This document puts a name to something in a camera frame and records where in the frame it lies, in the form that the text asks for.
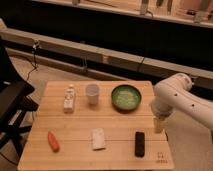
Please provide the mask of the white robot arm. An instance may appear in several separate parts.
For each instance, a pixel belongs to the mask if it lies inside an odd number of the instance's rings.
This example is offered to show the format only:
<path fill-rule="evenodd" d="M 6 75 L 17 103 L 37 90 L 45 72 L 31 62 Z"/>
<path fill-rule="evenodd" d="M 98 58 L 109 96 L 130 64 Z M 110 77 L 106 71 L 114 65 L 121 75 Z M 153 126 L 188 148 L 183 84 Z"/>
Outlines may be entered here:
<path fill-rule="evenodd" d="M 184 73 L 174 74 L 154 86 L 155 98 L 150 107 L 155 115 L 156 133 L 163 131 L 164 121 L 172 114 L 174 109 L 186 113 L 213 131 L 213 102 L 191 94 L 192 86 L 191 78 Z"/>

